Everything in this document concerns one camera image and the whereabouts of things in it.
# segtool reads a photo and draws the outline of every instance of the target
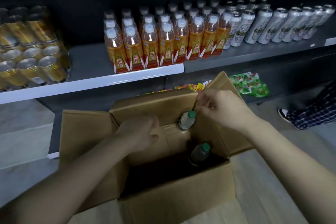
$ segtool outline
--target green bottle cap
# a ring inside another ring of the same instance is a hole
[[[188,112],[188,117],[189,118],[195,118],[195,116],[196,116],[196,113],[194,111],[189,111]]]
[[[204,144],[202,144],[202,149],[204,151],[209,151],[210,150],[210,145],[208,145],[207,143],[204,143]]]

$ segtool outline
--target person's right arm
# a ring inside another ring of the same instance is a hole
[[[331,171],[257,117],[232,91],[205,89],[197,99],[204,115],[248,138],[308,222],[336,223],[336,176]]]

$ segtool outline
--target cardboard box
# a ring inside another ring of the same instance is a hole
[[[240,97],[224,72],[207,87],[231,90]],[[192,90],[180,89],[116,101],[109,113],[64,110],[60,168],[111,136],[124,120],[155,113],[161,126],[152,131],[159,141],[112,168],[80,211],[118,198],[126,223],[177,224],[235,198],[229,158],[252,146],[237,131],[221,127],[202,113],[188,132],[180,132],[176,122],[194,107],[196,96]],[[212,154],[194,167],[188,155],[201,142],[211,145]]]

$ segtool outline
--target person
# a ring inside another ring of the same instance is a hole
[[[309,222],[336,223],[336,176],[332,172],[258,118],[233,92],[205,89],[197,99],[204,115],[248,138]],[[154,116],[125,121],[113,137],[103,139],[1,208],[1,223],[66,224],[117,162],[158,140],[149,134],[158,126]]]
[[[279,116],[298,130],[336,120],[336,81],[326,86],[304,109],[277,109]]]

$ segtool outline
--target hand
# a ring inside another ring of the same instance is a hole
[[[140,116],[124,121],[115,135],[127,144],[128,154],[145,150],[156,143],[158,135],[150,135],[152,128],[159,127],[157,116]]]
[[[243,132],[259,119],[247,105],[230,90],[204,89],[197,95],[199,110],[218,124]]]

